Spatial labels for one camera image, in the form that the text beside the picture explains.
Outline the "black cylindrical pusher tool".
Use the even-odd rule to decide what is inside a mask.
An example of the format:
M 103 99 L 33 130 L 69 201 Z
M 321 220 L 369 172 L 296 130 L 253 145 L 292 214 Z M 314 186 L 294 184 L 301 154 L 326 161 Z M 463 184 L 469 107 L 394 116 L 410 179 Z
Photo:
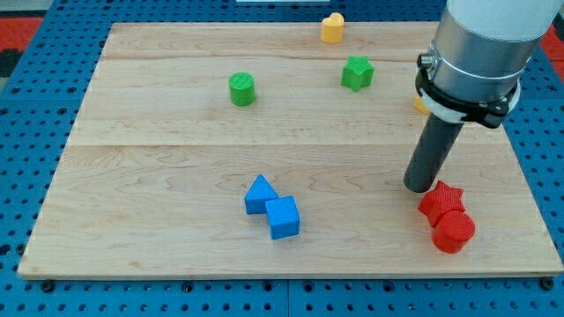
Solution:
M 434 114 L 428 116 L 404 173 L 403 182 L 409 190 L 424 193 L 431 188 L 463 126 Z

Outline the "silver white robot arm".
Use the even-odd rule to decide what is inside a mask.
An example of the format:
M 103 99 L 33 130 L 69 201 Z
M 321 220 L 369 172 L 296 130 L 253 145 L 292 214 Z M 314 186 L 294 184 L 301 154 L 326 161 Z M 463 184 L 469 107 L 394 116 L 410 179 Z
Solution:
M 412 192 L 430 189 L 467 122 L 498 128 L 516 106 L 520 77 L 563 0 L 448 0 L 415 89 L 429 110 L 404 174 Z

